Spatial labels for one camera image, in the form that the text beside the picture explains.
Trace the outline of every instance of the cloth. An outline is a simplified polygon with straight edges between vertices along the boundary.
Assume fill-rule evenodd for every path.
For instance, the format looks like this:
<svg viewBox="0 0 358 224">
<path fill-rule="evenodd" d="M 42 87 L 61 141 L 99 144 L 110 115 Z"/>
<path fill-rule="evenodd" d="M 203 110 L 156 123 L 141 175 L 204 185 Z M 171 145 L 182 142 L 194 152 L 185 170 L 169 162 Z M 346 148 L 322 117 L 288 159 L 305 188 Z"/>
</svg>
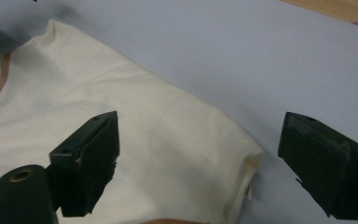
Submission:
<svg viewBox="0 0 358 224">
<path fill-rule="evenodd" d="M 116 110 L 121 154 L 93 214 L 61 223 L 177 218 L 235 223 L 262 149 L 220 109 L 71 25 L 11 53 L 0 92 L 0 176 L 48 154 L 93 116 Z"/>
</svg>

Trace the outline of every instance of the light blue surface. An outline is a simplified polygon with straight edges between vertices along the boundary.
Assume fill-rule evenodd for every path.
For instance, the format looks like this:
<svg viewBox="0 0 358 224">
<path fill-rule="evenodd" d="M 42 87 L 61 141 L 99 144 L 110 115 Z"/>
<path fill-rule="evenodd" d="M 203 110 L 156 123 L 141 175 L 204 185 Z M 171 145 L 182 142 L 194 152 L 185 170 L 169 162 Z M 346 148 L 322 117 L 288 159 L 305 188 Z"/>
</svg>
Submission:
<svg viewBox="0 0 358 224">
<path fill-rule="evenodd" d="M 358 142 L 358 26 L 275 0 L 0 0 L 7 46 L 71 23 L 225 110 L 266 150 L 240 223 L 327 218 L 277 157 L 286 111 Z"/>
</svg>

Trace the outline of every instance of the white fabric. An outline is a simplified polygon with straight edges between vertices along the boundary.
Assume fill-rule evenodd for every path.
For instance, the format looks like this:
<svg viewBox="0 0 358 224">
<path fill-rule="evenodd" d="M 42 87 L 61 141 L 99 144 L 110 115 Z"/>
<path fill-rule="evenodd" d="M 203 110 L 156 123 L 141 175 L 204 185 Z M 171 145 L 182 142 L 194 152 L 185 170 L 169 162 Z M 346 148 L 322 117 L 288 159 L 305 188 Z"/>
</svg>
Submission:
<svg viewBox="0 0 358 224">
<path fill-rule="evenodd" d="M 172 217 L 235 223 L 262 153 L 219 109 L 57 21 L 11 56 L 0 93 L 0 176 L 49 165 L 48 153 L 89 118 L 116 110 L 121 155 L 86 217 L 140 223 Z"/>
</svg>

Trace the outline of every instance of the black plastic part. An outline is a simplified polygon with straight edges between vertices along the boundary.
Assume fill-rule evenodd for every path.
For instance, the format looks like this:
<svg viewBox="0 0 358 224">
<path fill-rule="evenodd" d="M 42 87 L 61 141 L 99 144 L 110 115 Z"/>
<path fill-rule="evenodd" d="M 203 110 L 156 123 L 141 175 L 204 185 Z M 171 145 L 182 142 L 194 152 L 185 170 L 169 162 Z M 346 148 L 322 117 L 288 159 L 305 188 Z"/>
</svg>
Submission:
<svg viewBox="0 0 358 224">
<path fill-rule="evenodd" d="M 65 217 L 91 213 L 115 173 L 118 155 L 117 112 L 87 121 L 49 154 L 54 207 Z"/>
<path fill-rule="evenodd" d="M 0 224 L 58 223 L 46 171 L 27 165 L 0 178 Z"/>
<path fill-rule="evenodd" d="M 278 155 L 328 216 L 358 219 L 358 143 L 316 119 L 288 112 Z"/>
</svg>

